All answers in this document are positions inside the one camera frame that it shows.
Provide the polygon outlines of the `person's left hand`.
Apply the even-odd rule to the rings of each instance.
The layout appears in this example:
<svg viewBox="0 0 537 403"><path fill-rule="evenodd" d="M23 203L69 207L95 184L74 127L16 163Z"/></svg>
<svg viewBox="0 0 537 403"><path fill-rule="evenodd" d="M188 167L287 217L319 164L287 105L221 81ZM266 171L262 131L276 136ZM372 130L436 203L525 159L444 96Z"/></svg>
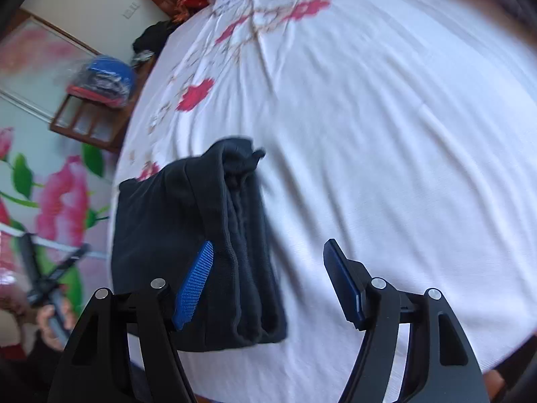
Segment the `person's left hand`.
<svg viewBox="0 0 537 403"><path fill-rule="evenodd" d="M41 333L41 338L49 348L58 352L63 351L65 348L65 341L63 340L65 332L72 331L78 321L78 315L66 297L62 297L60 311L64 318L62 330L55 328L53 325L56 315L56 309L53 304L43 305L36 314L36 324Z"/></svg>

